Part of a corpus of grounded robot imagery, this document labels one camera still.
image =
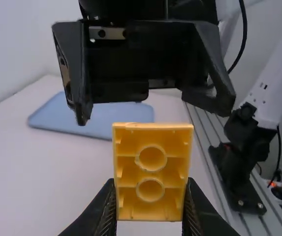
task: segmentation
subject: black cable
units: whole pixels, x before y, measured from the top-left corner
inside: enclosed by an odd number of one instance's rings
[[[275,178],[277,177],[278,173],[280,172],[280,162],[281,162],[281,153],[282,153],[282,141],[281,141],[281,133],[280,133],[280,127],[277,127],[277,134],[278,134],[278,141],[279,141],[279,153],[278,153],[278,161],[277,166],[275,168],[275,171],[273,173],[272,179],[268,185],[268,187],[271,186]]]
[[[239,60],[240,60],[240,58],[241,58],[241,56],[242,56],[242,54],[245,50],[246,42],[247,42],[248,20],[247,20],[247,14],[246,14],[246,8],[245,8],[244,0],[239,0],[239,4],[240,4],[241,14],[242,14],[242,18],[243,18],[243,39],[242,39],[242,42],[241,42],[239,53],[238,53],[234,63],[231,65],[231,67],[227,71],[229,74],[232,72],[232,70],[238,64],[238,62],[239,62]]]
[[[262,168],[261,168],[261,166],[259,165],[259,163],[256,163],[256,165],[259,167],[259,175],[261,176],[261,175],[262,175]]]

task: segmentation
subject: white table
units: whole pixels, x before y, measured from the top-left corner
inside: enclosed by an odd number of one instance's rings
[[[108,141],[31,129],[27,118],[57,92],[61,78],[45,76],[0,103],[0,236],[56,236],[113,177]],[[155,120],[189,122],[181,99],[150,93]],[[215,204],[196,145],[190,169]],[[119,222],[117,235],[181,235],[181,223]]]

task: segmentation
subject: light blue pad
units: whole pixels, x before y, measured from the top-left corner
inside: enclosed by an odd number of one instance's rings
[[[106,140],[112,140],[114,122],[154,122],[154,111],[149,105],[135,102],[94,104],[86,126],[78,126],[64,92],[59,92],[28,118],[33,128]]]

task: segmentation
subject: lego brick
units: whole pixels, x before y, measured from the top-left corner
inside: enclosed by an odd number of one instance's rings
[[[117,220],[181,221],[194,127],[114,123]]]

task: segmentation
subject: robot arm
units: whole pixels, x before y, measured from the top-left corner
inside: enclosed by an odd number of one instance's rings
[[[233,209],[264,214],[266,209],[249,177],[257,162],[266,161],[270,142],[282,117],[282,39],[259,79],[224,126],[230,143],[210,147]]]
[[[116,194],[114,179],[109,179],[84,212],[59,236],[115,236]],[[197,183],[188,179],[182,236],[239,236],[217,213]]]
[[[263,0],[244,0],[245,7],[252,6]],[[216,11],[219,21],[229,19],[231,16],[240,12],[239,1],[237,0],[216,0]]]
[[[277,129],[282,117],[282,39],[241,106],[246,103],[256,107],[258,127]]]

